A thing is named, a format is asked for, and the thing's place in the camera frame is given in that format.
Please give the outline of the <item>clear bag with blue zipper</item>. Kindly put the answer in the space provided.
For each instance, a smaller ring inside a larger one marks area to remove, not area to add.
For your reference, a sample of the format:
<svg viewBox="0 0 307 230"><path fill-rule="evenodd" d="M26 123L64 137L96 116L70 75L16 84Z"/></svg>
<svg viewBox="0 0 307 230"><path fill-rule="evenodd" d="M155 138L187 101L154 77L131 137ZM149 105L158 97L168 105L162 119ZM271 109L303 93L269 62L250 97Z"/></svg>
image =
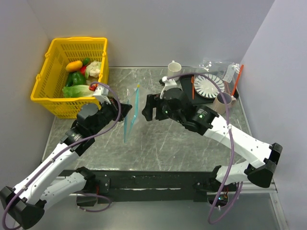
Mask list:
<svg viewBox="0 0 307 230"><path fill-rule="evenodd" d="M146 105L146 96L150 92L142 87L141 83L135 83L127 87L127 104L132 108L124 119L124 143L136 137L146 126L147 121L142 115Z"/></svg>

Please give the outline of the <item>green toy bell pepper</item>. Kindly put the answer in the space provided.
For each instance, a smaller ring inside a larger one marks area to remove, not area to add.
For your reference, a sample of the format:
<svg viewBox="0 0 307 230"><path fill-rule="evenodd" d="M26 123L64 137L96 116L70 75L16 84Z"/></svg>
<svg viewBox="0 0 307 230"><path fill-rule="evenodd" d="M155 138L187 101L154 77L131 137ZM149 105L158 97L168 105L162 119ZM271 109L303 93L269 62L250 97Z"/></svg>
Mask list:
<svg viewBox="0 0 307 230"><path fill-rule="evenodd" d="M73 85L86 85L86 78L81 72L75 72L72 74Z"/></svg>

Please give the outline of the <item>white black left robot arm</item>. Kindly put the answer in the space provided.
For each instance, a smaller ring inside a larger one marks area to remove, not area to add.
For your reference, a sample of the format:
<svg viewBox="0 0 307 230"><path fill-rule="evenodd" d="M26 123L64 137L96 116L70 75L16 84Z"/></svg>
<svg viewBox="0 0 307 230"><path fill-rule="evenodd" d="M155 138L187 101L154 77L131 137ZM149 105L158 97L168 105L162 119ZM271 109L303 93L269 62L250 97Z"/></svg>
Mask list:
<svg viewBox="0 0 307 230"><path fill-rule="evenodd" d="M94 103L83 105L71 129L52 153L23 181L13 188L6 186L1 190L3 228L8 229L8 215L25 230L33 227L45 211L70 194L98 197L95 174L85 167L78 168L56 184L53 181L68 164L87 151L97 136L104 134L102 129L105 126L111 121L124 120L131 109L132 105L113 97L100 107Z"/></svg>

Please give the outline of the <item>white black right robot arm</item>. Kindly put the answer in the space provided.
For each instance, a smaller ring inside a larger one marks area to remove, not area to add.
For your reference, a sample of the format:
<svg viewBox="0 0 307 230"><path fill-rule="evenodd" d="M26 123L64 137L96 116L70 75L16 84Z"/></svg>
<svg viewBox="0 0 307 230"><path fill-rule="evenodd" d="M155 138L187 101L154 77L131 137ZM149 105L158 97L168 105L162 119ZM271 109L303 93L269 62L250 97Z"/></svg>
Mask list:
<svg viewBox="0 0 307 230"><path fill-rule="evenodd" d="M211 108L193 105L180 88L169 89L163 95L147 95L142 114L147 121L172 119L191 132L223 144L245 159L232 166L215 167L210 179L213 190L221 191L228 184L247 181L261 188L270 187L283 150L280 144L257 140Z"/></svg>

